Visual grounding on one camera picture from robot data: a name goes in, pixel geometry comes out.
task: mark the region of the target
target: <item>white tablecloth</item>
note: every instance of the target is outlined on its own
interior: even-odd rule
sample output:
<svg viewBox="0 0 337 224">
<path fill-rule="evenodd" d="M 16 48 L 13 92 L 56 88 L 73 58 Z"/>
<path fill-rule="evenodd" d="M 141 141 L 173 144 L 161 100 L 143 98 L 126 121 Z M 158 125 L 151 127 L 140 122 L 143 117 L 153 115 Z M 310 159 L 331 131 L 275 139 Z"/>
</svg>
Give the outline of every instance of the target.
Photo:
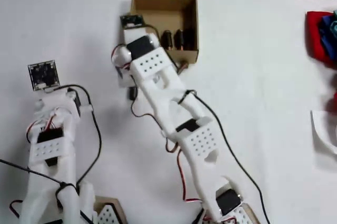
<svg viewBox="0 0 337 224">
<path fill-rule="evenodd" d="M 0 0 L 0 157 L 27 165 L 25 130 L 37 97 L 27 65 L 56 60 L 61 83 L 81 84 L 92 96 L 103 137 L 102 155 L 87 176 L 96 194 L 118 198 L 129 223 L 191 223 L 200 205 L 182 201 L 176 156 L 165 152 L 151 118 L 131 115 L 110 64 L 121 41 L 119 16 L 130 2 Z M 273 223 L 334 222 L 337 160 L 313 140 L 310 110 L 325 108 L 337 82 L 332 69 L 308 56 L 304 21 L 306 11 L 332 11 L 337 1 L 198 0 L 198 6 L 199 59 L 182 80 L 219 115 Z M 145 103 L 140 98 L 138 113 Z M 89 114 L 76 138 L 80 175 L 98 147 Z M 228 178 L 265 223 L 257 190 L 225 144 L 223 151 Z M 182 159 L 188 197 L 195 197 Z M 24 199 L 27 178 L 0 165 L 1 223 L 16 223 L 8 204 Z"/>
</svg>

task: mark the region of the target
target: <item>cardboard box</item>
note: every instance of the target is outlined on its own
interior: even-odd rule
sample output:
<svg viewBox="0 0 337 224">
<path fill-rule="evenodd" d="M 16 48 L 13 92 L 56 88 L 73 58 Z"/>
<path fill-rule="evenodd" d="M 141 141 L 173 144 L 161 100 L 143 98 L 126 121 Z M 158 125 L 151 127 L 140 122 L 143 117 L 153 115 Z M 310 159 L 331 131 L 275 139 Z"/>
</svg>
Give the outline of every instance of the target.
<svg viewBox="0 0 337 224">
<path fill-rule="evenodd" d="M 167 50 L 176 62 L 196 63 L 199 53 L 197 0 L 132 0 L 131 15 L 140 14 L 145 23 L 155 26 L 161 38 L 165 30 L 170 30 L 174 44 L 174 34 L 178 29 L 190 32 L 192 41 L 186 50 Z"/>
</svg>

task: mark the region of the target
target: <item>white plastic part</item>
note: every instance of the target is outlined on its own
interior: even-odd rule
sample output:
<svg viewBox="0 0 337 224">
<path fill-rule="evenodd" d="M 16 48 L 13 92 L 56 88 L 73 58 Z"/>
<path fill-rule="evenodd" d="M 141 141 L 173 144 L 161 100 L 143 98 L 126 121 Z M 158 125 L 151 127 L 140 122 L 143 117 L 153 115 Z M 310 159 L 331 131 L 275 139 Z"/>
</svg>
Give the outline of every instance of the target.
<svg viewBox="0 0 337 224">
<path fill-rule="evenodd" d="M 124 43 L 128 44 L 131 43 L 140 37 L 147 35 L 146 28 L 135 28 L 135 29 L 125 29 L 123 30 L 124 33 Z"/>
<path fill-rule="evenodd" d="M 164 49 L 158 47 L 137 60 L 133 60 L 130 70 L 138 79 L 151 78 L 152 80 L 157 72 L 169 67 L 171 64 L 172 62 L 165 54 Z"/>
<path fill-rule="evenodd" d="M 97 217 L 98 224 L 120 224 L 112 206 L 106 204 Z"/>
<path fill-rule="evenodd" d="M 225 221 L 228 220 L 231 217 L 235 217 L 236 218 L 236 223 L 237 224 L 255 224 L 256 222 L 254 220 L 252 220 L 249 215 L 247 214 L 247 212 L 245 211 L 245 209 L 242 207 L 242 205 L 237 206 L 235 209 L 233 209 L 230 213 L 228 213 L 226 216 L 224 216 L 221 219 L 221 223 L 224 224 L 234 224 L 234 220 L 229 220 L 229 221 Z M 214 221 L 202 221 L 203 224 L 216 224 L 219 222 L 214 222 Z"/>
<path fill-rule="evenodd" d="M 131 61 L 131 52 L 126 46 L 118 47 L 112 57 L 112 63 L 117 67 L 123 67 Z"/>
<path fill-rule="evenodd" d="M 34 123 L 28 134 L 31 142 L 28 167 L 58 181 L 76 184 L 75 140 L 76 124 L 80 121 L 75 93 L 58 90 L 46 94 L 38 101 Z M 37 143 L 38 135 L 46 125 L 63 128 L 63 137 Z M 57 157 L 57 165 L 49 167 L 45 160 Z M 60 212 L 55 192 L 60 185 L 50 179 L 29 174 L 28 189 L 19 218 L 20 224 L 37 224 L 62 219 L 65 224 L 85 223 L 80 217 L 82 210 L 90 218 L 93 213 L 94 191 L 83 183 L 80 196 L 73 187 L 66 187 L 58 194 L 63 206 Z"/>
<path fill-rule="evenodd" d="M 170 102 L 178 103 L 184 96 L 186 87 L 162 47 L 133 60 L 130 74 L 153 108 L 154 116 L 163 128 L 165 136 L 173 142 L 178 142 L 186 155 L 192 170 L 194 185 L 203 201 L 204 209 L 212 219 L 220 220 L 222 214 L 216 202 L 216 192 L 229 188 L 230 185 L 220 169 L 222 165 L 218 162 L 219 136 L 216 134 L 213 120 L 205 116 L 199 101 L 193 94 L 189 94 L 180 105 L 189 111 L 199 128 L 194 132 L 186 129 L 176 131 L 176 125 L 170 115 Z M 163 88 L 154 82 L 154 78 L 158 75 L 164 82 Z"/>
<path fill-rule="evenodd" d="M 311 111 L 311 114 L 318 138 L 328 150 L 337 154 L 337 114 L 326 111 Z"/>
</svg>

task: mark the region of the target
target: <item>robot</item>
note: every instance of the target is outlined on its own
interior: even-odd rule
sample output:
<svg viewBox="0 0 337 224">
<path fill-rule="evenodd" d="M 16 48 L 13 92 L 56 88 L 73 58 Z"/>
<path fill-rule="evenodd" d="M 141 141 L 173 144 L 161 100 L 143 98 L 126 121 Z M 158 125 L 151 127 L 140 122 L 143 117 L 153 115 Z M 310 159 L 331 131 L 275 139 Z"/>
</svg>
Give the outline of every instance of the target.
<svg viewBox="0 0 337 224">
<path fill-rule="evenodd" d="M 183 153 L 186 156 L 199 198 L 186 199 L 183 182 L 183 200 L 199 201 L 203 208 L 193 224 L 202 223 L 203 220 L 217 223 L 232 223 L 233 220 L 236 223 L 243 219 L 246 223 L 259 223 L 225 177 L 223 165 L 219 161 L 222 136 L 218 134 L 217 122 L 205 115 L 201 106 L 205 103 L 195 91 L 187 90 L 180 80 L 174 68 L 175 63 L 160 46 L 157 30 L 157 35 L 148 34 L 146 28 L 154 27 L 146 25 L 138 15 L 122 16 L 121 20 L 125 44 L 117 46 L 112 53 L 112 63 L 118 71 L 120 86 L 136 87 L 144 93 L 154 111 L 152 118 L 159 125 L 163 136 L 175 144 L 172 150 L 166 148 L 167 151 L 179 149 L 178 165 L 179 155 Z M 93 164 L 76 181 L 73 142 L 81 113 L 85 110 L 93 113 L 90 99 L 88 97 L 88 108 L 83 109 L 78 93 L 73 88 L 81 86 L 59 86 L 54 61 L 29 65 L 28 69 L 34 90 L 56 88 L 45 92 L 36 102 L 35 118 L 27 129 L 27 140 L 31 144 L 28 163 L 30 174 L 19 221 L 22 224 L 105 223 L 100 221 L 101 214 L 114 212 L 114 209 L 106 206 L 98 215 L 94 210 L 93 186 L 83 181 L 98 159 L 100 150 Z M 169 111 L 171 101 L 185 108 L 191 119 L 175 126 Z"/>
<path fill-rule="evenodd" d="M 87 223 L 80 220 L 80 213 L 92 219 L 95 202 L 92 184 L 77 183 L 78 188 L 67 186 L 76 185 L 73 143 L 81 116 L 78 94 L 71 88 L 60 89 L 45 94 L 35 106 L 34 122 L 27 129 L 31 144 L 28 167 L 63 184 L 30 173 L 20 223 L 39 223 L 42 217 L 47 223 L 60 216 L 63 223 Z"/>
<path fill-rule="evenodd" d="M 185 199 L 184 183 L 183 199 L 199 200 L 208 220 L 230 220 L 232 210 L 243 204 L 231 189 L 218 159 L 223 139 L 218 135 L 217 122 L 205 115 L 201 107 L 203 102 L 180 80 L 175 63 L 160 45 L 156 28 L 146 25 L 141 15 L 122 16 L 121 22 L 124 44 L 118 45 L 111 56 L 120 76 L 120 86 L 136 86 L 144 93 L 163 136 L 172 141 L 175 148 L 180 147 L 178 155 L 186 156 L 200 199 Z M 147 33 L 146 28 L 154 29 L 156 35 Z M 158 78 L 163 82 L 161 86 L 157 83 Z M 175 126 L 169 111 L 171 101 L 185 108 L 192 118 Z M 255 217 L 251 219 L 252 223 L 258 223 Z"/>
</svg>

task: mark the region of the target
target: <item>red wire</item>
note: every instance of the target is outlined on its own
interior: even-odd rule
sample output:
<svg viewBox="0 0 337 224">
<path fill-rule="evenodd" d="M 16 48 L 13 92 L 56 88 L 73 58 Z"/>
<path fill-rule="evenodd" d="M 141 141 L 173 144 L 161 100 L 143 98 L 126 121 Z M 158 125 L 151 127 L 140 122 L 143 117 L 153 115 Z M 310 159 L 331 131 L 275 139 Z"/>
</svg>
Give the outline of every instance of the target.
<svg viewBox="0 0 337 224">
<path fill-rule="evenodd" d="M 202 220 L 203 221 L 208 221 L 208 220 L 212 220 L 212 218 L 205 216 Z M 234 220 L 234 224 L 236 224 L 237 220 L 236 220 L 235 217 L 229 217 L 228 219 L 221 221 L 221 223 L 227 223 L 227 222 L 229 222 L 231 220 Z"/>
<path fill-rule="evenodd" d="M 47 126 L 46 126 L 46 128 L 45 128 L 45 131 L 50 129 L 51 124 L 52 124 L 52 120 L 53 120 L 53 118 L 54 118 L 55 116 L 56 116 L 56 115 L 51 116 L 51 118 L 49 119 L 48 124 L 47 124 Z"/>
<path fill-rule="evenodd" d="M 181 149 L 179 149 L 179 152 L 178 152 L 178 155 L 177 155 L 177 164 L 178 164 L 178 168 L 179 168 L 179 172 L 180 172 L 180 176 L 181 176 L 181 181 L 182 181 L 182 184 L 183 184 L 183 200 L 185 202 L 197 202 L 197 201 L 201 201 L 201 199 L 187 199 L 186 198 L 186 183 L 185 183 L 185 176 L 184 176 L 184 172 L 183 172 L 183 169 L 181 168 L 181 165 L 180 165 L 180 160 L 179 160 L 179 156 L 180 156 L 180 153 L 182 152 Z"/>
<path fill-rule="evenodd" d="M 175 145 L 174 145 L 174 147 L 173 147 L 173 149 L 169 149 L 169 140 L 168 140 L 168 138 L 166 138 L 166 144 L 165 144 L 165 149 L 166 149 L 166 151 L 168 152 L 168 153 L 174 153 L 176 150 L 177 150 L 177 148 L 179 147 L 179 145 L 178 145 L 178 143 L 176 142 L 175 143 Z"/>
<path fill-rule="evenodd" d="M 112 50 L 112 53 L 111 53 L 111 60 L 112 60 L 112 57 L 114 56 L 117 48 L 119 48 L 120 46 L 125 46 L 125 44 L 118 44 L 117 46 L 114 47 L 114 49 Z M 122 67 L 118 67 L 118 68 L 119 69 L 124 69 L 124 70 L 129 70 L 130 69 L 130 62 L 127 62 Z"/>
<path fill-rule="evenodd" d="M 26 131 L 26 138 L 27 138 L 27 141 L 28 141 L 29 143 L 30 143 L 31 141 L 30 141 L 29 138 L 28 138 L 28 134 L 29 134 L 29 132 L 31 131 L 33 125 L 36 123 L 36 121 L 37 121 L 37 120 L 35 120 L 33 123 L 31 123 L 31 124 L 29 125 L 29 127 L 27 128 L 27 131 Z"/>
<path fill-rule="evenodd" d="M 237 223 L 235 217 L 230 217 L 230 218 L 228 218 L 228 219 L 226 219 L 226 220 L 223 220 L 222 223 L 227 223 L 227 222 L 229 222 L 229 221 L 231 221 L 231 220 L 234 220 L 234 224 Z"/>
</svg>

